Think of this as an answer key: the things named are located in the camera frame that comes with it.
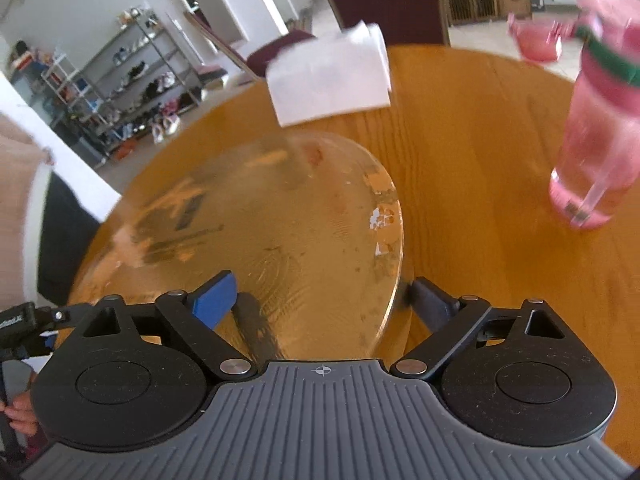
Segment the white tissue pack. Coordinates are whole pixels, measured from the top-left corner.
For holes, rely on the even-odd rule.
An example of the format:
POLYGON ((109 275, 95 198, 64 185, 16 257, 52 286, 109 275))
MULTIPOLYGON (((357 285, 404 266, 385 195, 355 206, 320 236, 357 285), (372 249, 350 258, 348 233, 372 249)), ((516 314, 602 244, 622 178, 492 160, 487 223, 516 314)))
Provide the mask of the white tissue pack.
POLYGON ((266 70, 280 126, 390 106, 390 60, 380 26, 359 22, 282 50, 266 70))

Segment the gold gift box lid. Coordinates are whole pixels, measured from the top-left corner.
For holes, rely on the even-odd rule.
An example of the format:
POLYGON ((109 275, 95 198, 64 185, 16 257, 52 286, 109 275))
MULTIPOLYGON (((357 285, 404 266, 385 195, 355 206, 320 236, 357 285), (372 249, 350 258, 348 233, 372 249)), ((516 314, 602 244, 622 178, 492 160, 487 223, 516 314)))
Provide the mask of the gold gift box lid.
POLYGON ((257 362, 400 355, 404 222, 384 166, 352 140, 293 131, 230 148, 141 207, 78 275, 73 300, 137 304, 221 271, 217 333, 257 362))

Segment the shoe rack with shoes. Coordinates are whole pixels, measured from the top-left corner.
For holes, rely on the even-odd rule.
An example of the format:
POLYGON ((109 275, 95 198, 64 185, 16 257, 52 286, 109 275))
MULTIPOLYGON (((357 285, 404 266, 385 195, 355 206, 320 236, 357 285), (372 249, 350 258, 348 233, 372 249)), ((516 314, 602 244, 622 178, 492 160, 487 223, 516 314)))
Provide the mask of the shoe rack with shoes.
POLYGON ((203 99, 198 74, 151 9, 129 11, 84 66, 57 53, 40 81, 52 130, 91 166, 126 141, 171 130, 203 99))

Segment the pink water bottle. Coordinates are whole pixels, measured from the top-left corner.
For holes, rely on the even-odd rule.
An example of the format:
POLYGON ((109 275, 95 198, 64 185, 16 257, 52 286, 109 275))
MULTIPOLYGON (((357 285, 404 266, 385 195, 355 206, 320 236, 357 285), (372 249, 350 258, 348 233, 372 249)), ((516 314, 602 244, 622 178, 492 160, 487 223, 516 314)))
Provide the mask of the pink water bottle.
POLYGON ((563 44, 579 40, 559 159, 550 178, 555 209, 579 229, 613 217, 639 177, 639 0, 576 0, 573 21, 508 17, 524 60, 559 61, 563 44))

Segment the person in beige fleece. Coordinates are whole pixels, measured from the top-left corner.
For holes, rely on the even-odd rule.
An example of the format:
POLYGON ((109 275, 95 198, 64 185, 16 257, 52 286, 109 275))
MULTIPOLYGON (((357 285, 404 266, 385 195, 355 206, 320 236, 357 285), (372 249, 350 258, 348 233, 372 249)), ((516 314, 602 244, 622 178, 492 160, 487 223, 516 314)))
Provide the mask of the person in beige fleece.
POLYGON ((64 306, 99 221, 54 172, 52 153, 1 116, 1 309, 64 306))

